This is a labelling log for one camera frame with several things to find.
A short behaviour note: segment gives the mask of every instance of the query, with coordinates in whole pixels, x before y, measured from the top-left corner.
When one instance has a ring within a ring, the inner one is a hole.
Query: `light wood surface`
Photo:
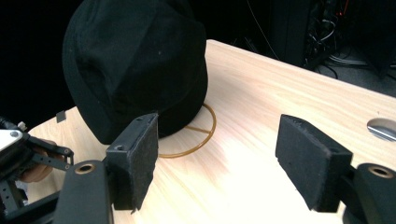
[[[156,163],[140,211],[116,211],[116,223],[342,223],[337,214],[308,211],[275,157],[281,114],[306,119],[354,153],[353,166],[396,169],[395,143],[372,136],[370,119],[396,120],[396,100],[373,91],[209,40],[205,103],[217,116],[213,137],[198,151]],[[202,109],[191,126],[210,130]],[[78,110],[30,131],[75,151],[75,161],[105,156]],[[198,144],[206,134],[189,129],[160,141],[161,153]],[[29,186],[35,201],[62,187],[62,172]]]

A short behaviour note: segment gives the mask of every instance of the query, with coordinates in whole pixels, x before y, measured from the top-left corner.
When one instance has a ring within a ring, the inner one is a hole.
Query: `black hat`
[[[84,0],[64,37],[65,80],[102,144],[152,112],[164,137],[204,102],[205,43],[187,0]]]

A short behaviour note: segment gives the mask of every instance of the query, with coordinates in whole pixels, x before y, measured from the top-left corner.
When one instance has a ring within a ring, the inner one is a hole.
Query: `metal bolt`
[[[123,146],[116,146],[116,147],[114,147],[114,149],[122,151],[123,150]]]
[[[12,137],[18,137],[19,136],[18,132],[11,132],[10,135]]]

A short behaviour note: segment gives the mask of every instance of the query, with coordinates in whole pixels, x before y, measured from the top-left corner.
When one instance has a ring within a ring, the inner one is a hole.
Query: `cable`
[[[332,61],[335,61],[337,63],[344,63],[347,65],[368,65],[365,62],[341,59],[341,58],[335,57],[334,55],[330,55],[329,59],[331,59]]]
[[[349,3],[349,0],[346,0],[346,6],[344,7],[343,15],[345,15],[347,13],[347,5],[348,5],[348,3]]]
[[[256,22],[257,26],[259,26],[259,29],[260,29],[260,31],[262,32],[262,36],[264,36],[264,39],[265,39],[265,41],[267,42],[268,47],[269,47],[270,50],[273,52],[273,54],[275,55],[275,57],[279,60],[279,58],[277,57],[275,51],[274,51],[273,48],[271,47],[271,44],[270,44],[270,42],[268,41],[267,36],[266,36],[266,35],[264,34],[264,32],[262,31],[262,27],[260,26],[259,22],[256,20],[256,16],[254,15],[253,9],[251,9],[251,6],[250,6],[250,3],[249,3],[248,0],[247,0],[247,5],[248,5],[248,8],[249,8],[249,10],[250,10],[251,15],[253,16],[254,21]]]
[[[335,79],[338,79],[338,74],[337,74],[337,72],[335,72],[334,69],[330,68],[330,66],[328,66],[328,65],[326,65],[326,64],[323,64],[322,66],[324,66],[324,67],[326,67],[327,69],[329,69],[330,71],[332,71],[332,72],[334,73]]]

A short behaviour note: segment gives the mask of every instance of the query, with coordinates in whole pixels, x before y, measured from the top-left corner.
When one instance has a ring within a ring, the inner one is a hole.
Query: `screw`
[[[10,135],[12,137],[18,137],[19,136],[18,132],[11,132]]]

